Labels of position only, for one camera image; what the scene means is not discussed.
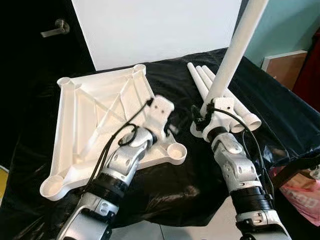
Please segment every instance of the door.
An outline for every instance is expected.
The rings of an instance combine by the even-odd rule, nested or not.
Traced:
[[[9,168],[9,177],[0,208],[0,238],[49,239],[57,232],[45,229],[52,221],[45,213],[57,203],[41,197],[39,188],[50,173],[60,97],[57,80],[95,68],[71,0],[7,2],[1,6],[5,63],[0,165]],[[43,32],[59,27],[57,20],[69,25],[69,33],[43,37],[50,35]]]

